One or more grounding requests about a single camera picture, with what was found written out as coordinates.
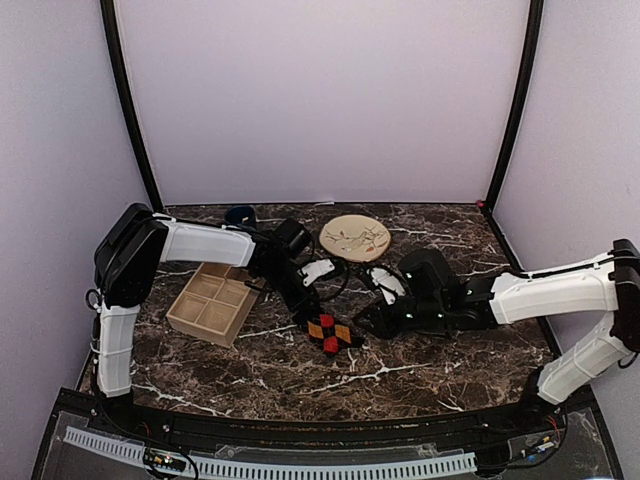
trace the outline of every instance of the wall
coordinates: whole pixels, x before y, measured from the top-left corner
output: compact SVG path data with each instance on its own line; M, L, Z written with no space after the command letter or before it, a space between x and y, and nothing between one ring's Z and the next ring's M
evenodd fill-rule
M93 250L146 201L99 2L5 1L0 15L0 470L29 478L61 386L88 350Z
M482 198L528 4L117 2L163 200Z
M640 245L640 3L547 2L531 90L496 217L527 268ZM554 322L564 348L597 322ZM640 368L595 392L626 478L640 478Z

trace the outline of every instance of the plate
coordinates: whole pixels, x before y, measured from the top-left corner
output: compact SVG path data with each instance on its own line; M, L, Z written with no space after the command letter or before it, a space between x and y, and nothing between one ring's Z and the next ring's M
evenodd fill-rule
M320 245L350 262L372 262L391 244L391 233L379 221L364 215L336 217L322 227Z

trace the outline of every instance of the wooden tray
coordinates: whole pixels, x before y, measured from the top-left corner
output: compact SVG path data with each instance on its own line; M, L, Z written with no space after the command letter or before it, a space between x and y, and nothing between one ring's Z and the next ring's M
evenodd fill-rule
M244 270L203 263L169 309L169 323L187 335L230 347L258 298L244 284L249 279Z

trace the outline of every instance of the red square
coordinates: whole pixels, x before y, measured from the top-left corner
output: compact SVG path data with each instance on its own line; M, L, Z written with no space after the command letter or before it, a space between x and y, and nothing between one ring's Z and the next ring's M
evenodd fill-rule
M336 337L325 338L324 351L326 353L338 353L338 339Z
M330 328L335 325L336 321L331 315L320 315L320 325L322 328Z

